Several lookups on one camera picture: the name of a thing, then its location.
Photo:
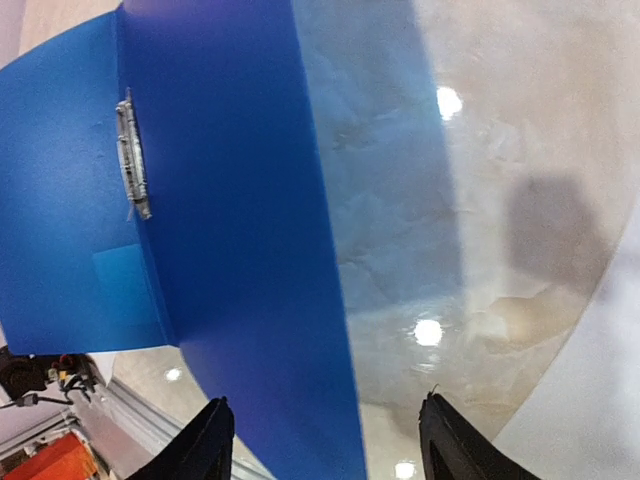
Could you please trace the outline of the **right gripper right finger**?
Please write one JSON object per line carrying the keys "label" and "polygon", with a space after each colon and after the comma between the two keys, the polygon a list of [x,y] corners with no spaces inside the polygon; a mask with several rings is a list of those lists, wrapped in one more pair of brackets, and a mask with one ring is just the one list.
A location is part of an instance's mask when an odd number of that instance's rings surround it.
{"label": "right gripper right finger", "polygon": [[428,480],[539,480],[496,449],[440,393],[423,400],[419,433]]}

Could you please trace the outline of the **metal folder clip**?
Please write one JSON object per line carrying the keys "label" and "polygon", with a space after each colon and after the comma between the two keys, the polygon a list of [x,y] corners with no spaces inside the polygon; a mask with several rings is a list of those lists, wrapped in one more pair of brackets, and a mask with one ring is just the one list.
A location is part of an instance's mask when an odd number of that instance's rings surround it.
{"label": "metal folder clip", "polygon": [[127,200],[129,217],[136,212],[143,220],[152,218],[144,155],[136,120],[132,91],[125,89],[125,97],[115,108],[117,152]]}

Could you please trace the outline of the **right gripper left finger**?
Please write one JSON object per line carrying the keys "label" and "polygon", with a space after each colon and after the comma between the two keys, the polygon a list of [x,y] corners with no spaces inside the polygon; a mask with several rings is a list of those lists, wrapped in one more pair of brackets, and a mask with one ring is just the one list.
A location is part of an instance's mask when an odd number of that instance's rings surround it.
{"label": "right gripper left finger", "polygon": [[230,480],[234,414],[226,397],[212,399],[130,480]]}

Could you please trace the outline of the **blue plastic folder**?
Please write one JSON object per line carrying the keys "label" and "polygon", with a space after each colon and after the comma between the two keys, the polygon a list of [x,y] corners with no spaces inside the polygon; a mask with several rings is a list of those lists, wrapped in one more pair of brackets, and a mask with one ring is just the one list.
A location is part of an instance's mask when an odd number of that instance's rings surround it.
{"label": "blue plastic folder", "polygon": [[[117,152],[127,87],[146,221]],[[1,325],[16,354],[175,345],[276,477],[365,477],[289,2],[127,1],[2,70]]]}

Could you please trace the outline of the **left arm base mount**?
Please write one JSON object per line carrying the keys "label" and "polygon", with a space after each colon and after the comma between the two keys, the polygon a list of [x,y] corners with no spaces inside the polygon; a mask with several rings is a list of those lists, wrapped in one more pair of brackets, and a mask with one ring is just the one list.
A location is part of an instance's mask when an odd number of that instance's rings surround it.
{"label": "left arm base mount", "polygon": [[72,392],[91,402],[98,385],[106,384],[97,364],[86,354],[14,355],[1,347],[1,408],[39,403],[71,406]]}

